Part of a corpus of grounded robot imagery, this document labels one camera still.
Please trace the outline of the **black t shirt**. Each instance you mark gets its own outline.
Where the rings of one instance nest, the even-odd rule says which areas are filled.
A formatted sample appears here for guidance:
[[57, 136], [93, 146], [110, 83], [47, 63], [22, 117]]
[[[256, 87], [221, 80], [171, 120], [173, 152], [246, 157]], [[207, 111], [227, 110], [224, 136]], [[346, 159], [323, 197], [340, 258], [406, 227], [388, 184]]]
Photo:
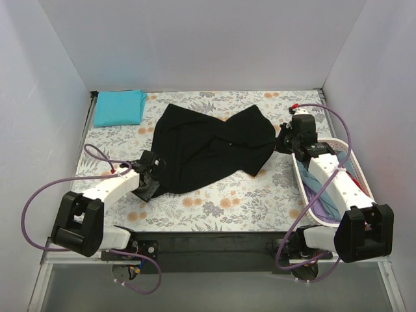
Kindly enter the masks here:
[[188, 193], [238, 170], [256, 176], [274, 152], [275, 135], [255, 105], [222, 121], [169, 104], [151, 145], [164, 163], [155, 195]]

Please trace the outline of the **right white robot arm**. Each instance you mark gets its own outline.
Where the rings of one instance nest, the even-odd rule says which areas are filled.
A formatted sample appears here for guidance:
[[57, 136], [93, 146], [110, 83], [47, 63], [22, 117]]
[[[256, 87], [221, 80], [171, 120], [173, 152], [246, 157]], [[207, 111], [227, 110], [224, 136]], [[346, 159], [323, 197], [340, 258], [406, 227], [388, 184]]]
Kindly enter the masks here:
[[315, 219], [311, 226], [291, 231], [283, 252], [309, 258], [316, 251], [335, 252], [345, 263], [387, 256], [393, 247], [394, 213], [359, 188], [339, 164], [334, 149], [318, 140], [315, 118], [304, 109], [281, 125], [278, 149], [295, 158], [296, 171], [305, 169], [324, 187], [341, 220], [329, 224]]

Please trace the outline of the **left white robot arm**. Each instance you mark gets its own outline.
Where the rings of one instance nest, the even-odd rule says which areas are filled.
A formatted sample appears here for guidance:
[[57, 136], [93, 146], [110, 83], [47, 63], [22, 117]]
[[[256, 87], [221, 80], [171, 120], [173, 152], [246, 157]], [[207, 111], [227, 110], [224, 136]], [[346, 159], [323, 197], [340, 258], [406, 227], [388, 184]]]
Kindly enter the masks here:
[[51, 242], [86, 257], [116, 249], [122, 259], [133, 259], [138, 244], [132, 231], [106, 226], [105, 211], [129, 193], [148, 202], [159, 188], [165, 160], [144, 151], [138, 160], [122, 162], [111, 177], [82, 192], [63, 195], [51, 232]]

